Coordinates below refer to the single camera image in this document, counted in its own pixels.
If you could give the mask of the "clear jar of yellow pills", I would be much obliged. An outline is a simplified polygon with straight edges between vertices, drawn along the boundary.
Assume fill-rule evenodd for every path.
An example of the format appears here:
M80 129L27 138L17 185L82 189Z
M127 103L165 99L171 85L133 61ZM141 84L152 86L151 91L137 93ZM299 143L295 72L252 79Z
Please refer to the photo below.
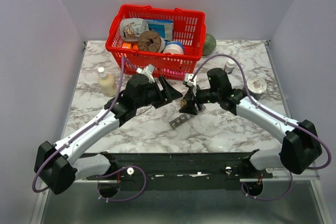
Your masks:
M187 105L187 101L182 99L181 102L180 102L180 105L181 105L181 107Z

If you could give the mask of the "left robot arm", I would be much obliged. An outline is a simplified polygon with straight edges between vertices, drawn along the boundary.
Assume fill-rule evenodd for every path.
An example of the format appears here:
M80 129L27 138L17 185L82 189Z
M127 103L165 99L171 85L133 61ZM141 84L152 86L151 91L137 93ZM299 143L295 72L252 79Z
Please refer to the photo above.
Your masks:
M112 179L117 170L111 160L98 154L84 161L80 159L82 154L103 136L135 117L139 108L152 105L157 109L181 97L182 94L163 76L155 82L144 74L134 74L125 89L89 123L54 144L48 141L40 144L34 166L36 178L56 195L83 177L101 175L104 179Z

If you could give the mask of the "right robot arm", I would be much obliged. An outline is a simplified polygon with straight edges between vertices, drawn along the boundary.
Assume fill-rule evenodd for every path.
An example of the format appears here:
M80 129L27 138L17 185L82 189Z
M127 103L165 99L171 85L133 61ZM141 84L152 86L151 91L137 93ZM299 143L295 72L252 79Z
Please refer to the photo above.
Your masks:
M266 168L285 168L294 174L301 174L322 154L321 145L315 139L316 128L310 121L296 122L274 111L264 112L261 104L249 98L245 91L232 88L226 72L221 68L209 70L207 78L210 88L200 89L196 75L185 75L183 83L188 91L181 113L197 115L203 104L217 103L222 109L255 123L281 144L269 150L252 151L241 165L246 177L255 177Z

